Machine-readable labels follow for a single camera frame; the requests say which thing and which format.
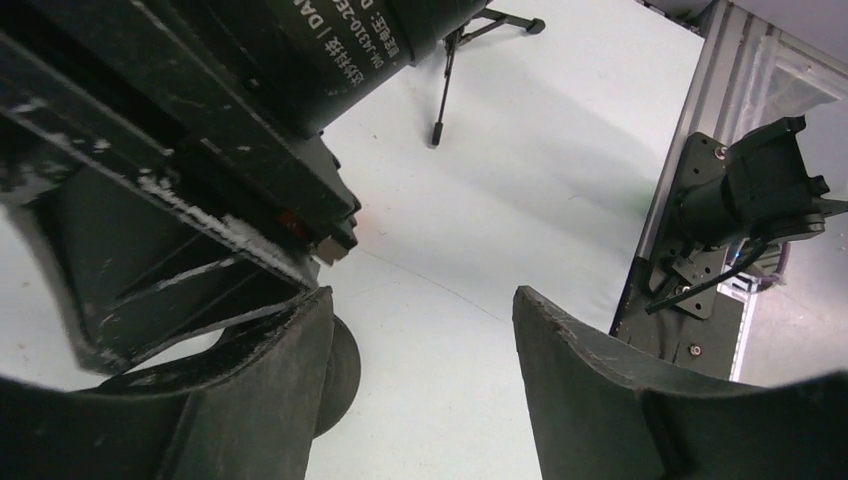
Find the black round base stand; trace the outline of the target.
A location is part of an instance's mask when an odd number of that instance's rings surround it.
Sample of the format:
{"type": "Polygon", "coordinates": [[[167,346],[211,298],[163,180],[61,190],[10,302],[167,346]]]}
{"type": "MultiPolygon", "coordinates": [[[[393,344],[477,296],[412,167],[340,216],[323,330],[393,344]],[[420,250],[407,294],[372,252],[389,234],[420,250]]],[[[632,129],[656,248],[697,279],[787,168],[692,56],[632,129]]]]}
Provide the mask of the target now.
{"type": "Polygon", "coordinates": [[[344,417],[361,382],[361,355],[353,333],[337,314],[333,315],[333,327],[314,438],[325,434],[344,417]]]}

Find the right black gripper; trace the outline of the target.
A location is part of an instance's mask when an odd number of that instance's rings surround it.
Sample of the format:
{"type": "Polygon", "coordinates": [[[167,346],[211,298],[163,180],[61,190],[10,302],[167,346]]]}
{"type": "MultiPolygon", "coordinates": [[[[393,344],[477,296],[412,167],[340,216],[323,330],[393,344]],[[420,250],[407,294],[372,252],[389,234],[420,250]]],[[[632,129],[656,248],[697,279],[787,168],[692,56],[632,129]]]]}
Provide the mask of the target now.
{"type": "MultiPolygon", "coordinates": [[[[101,86],[126,81],[212,147],[326,263],[358,199],[326,126],[483,1],[5,1],[101,86]]],[[[113,377],[289,309],[317,266],[201,150],[111,112],[1,110],[1,350],[11,377],[113,377]]]]}

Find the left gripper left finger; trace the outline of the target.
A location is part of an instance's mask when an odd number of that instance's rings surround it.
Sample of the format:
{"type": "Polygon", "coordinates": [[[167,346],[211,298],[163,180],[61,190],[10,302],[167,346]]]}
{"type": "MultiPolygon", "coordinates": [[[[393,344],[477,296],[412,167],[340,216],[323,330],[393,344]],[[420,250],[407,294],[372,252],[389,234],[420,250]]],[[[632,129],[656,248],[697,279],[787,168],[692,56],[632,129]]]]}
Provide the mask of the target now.
{"type": "Polygon", "coordinates": [[[301,479],[333,336],[332,292],[211,349],[59,392],[1,382],[5,479],[301,479]]]}

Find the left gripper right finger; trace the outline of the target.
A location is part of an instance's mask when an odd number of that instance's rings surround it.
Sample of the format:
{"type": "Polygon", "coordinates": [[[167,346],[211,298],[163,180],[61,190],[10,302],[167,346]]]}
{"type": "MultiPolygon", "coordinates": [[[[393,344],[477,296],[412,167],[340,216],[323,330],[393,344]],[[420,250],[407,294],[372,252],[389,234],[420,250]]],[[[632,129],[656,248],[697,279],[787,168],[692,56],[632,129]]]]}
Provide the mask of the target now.
{"type": "Polygon", "coordinates": [[[773,388],[662,361],[529,286],[516,349],[546,479],[843,479],[847,375],[773,388]]]}

